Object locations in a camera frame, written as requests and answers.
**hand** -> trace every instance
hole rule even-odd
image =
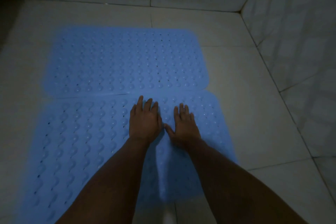
[[[129,137],[149,146],[162,130],[162,118],[158,114],[159,104],[155,102],[151,108],[153,99],[150,98],[142,109],[143,99],[140,96],[130,112]]]
[[[174,120],[175,132],[168,124],[164,124],[170,140],[174,144],[187,150],[191,143],[202,139],[195,122],[194,114],[189,114],[187,105],[183,106],[182,103],[180,104],[180,113],[177,106],[174,107]]]

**rubber mat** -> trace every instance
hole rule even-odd
[[[196,36],[179,29],[71,27],[56,41],[45,80],[54,97],[201,90],[209,83]]]
[[[129,111],[138,94],[58,99],[45,108],[33,141],[29,179],[19,223],[54,223],[92,175],[128,138]],[[146,93],[159,102],[163,122],[174,128],[173,108],[188,104],[202,138],[236,161],[221,108],[207,91]],[[143,166],[137,206],[202,193],[189,156],[165,131],[151,144]]]

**forearm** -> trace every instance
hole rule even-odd
[[[305,223],[270,188],[204,141],[193,140],[187,152],[218,224]]]
[[[90,179],[57,224],[131,223],[147,148],[129,138]]]

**bathroom floor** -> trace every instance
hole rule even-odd
[[[208,68],[207,90],[221,104],[240,165],[307,222],[336,223],[336,205],[238,13],[39,0],[8,4],[0,6],[0,224],[15,218],[9,213],[36,116],[48,101],[40,79],[54,33],[68,25],[193,31]],[[136,212],[133,222],[216,223],[205,197]]]

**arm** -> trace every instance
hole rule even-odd
[[[65,223],[132,223],[142,166],[149,144],[162,129],[158,103],[143,96],[130,112],[129,139],[89,180],[57,221]]]
[[[189,154],[202,188],[220,223],[306,223],[279,196],[231,162],[202,139],[188,106],[174,108],[175,132],[164,127],[171,141]]]

